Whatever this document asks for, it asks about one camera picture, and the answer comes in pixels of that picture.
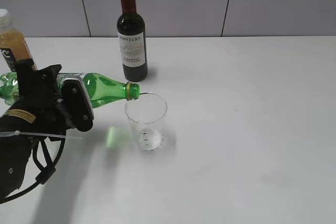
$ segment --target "orange juice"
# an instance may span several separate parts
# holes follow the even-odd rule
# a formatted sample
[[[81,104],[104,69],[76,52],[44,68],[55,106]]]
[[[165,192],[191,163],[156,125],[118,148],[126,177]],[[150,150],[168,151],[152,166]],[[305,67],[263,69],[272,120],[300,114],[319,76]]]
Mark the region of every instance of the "orange juice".
[[[16,62],[32,58],[23,34],[14,28],[12,17],[5,9],[0,9],[0,53],[13,72]]]

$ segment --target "robotic arm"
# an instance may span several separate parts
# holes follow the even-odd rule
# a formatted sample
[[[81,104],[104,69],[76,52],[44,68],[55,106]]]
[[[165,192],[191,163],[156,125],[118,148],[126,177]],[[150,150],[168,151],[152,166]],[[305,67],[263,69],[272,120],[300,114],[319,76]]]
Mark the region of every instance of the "robotic arm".
[[[0,204],[28,193],[39,184],[44,184],[55,172],[65,144],[64,138],[49,137],[51,141],[61,142],[58,154],[52,161],[45,136],[13,134],[14,132],[65,136],[67,129],[88,131],[93,126],[91,103],[81,79],[69,77],[60,88],[56,77],[61,65],[35,71],[32,69],[33,64],[31,59],[21,60],[16,64],[20,97],[0,117],[0,135],[7,133],[5,137],[0,137]],[[37,159],[40,145],[46,166]],[[21,187],[31,154],[40,169],[36,182],[25,190],[8,196]]]

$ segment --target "white wall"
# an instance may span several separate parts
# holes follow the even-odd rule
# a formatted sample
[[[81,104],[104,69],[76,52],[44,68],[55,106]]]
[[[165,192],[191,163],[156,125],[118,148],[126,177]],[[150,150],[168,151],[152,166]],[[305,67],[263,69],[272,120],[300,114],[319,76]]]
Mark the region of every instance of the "white wall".
[[[336,35],[336,0],[230,0],[223,36]]]
[[[81,0],[0,0],[25,36],[89,36]]]
[[[116,36],[120,0],[84,0],[91,34]],[[136,0],[149,37],[220,36],[227,0]]]
[[[116,36],[120,0],[0,0],[25,36]],[[148,36],[336,35],[335,0],[136,0]],[[225,26],[223,20],[227,7]]]

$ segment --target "bottle label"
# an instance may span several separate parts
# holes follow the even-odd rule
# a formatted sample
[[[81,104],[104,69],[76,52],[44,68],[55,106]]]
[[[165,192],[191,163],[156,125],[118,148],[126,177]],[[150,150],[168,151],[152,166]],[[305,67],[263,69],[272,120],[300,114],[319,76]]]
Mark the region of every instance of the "bottle label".
[[[0,48],[0,52],[2,56],[5,58],[10,70],[12,72],[15,72],[14,64],[16,63],[16,59],[11,49],[10,48]]]
[[[121,60],[125,66],[135,68],[145,64],[145,46],[143,33],[124,35],[118,33]]]

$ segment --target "white table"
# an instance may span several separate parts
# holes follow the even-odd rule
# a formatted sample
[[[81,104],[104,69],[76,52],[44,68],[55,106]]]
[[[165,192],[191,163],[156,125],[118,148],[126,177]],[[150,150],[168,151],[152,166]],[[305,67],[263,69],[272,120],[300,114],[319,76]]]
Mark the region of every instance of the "white table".
[[[27,43],[39,68],[125,81],[115,38]],[[149,38],[148,62],[165,145],[107,147],[128,129],[125,101],[97,108],[47,184],[0,205],[1,224],[336,223],[336,37]],[[29,162],[23,188],[36,174]]]

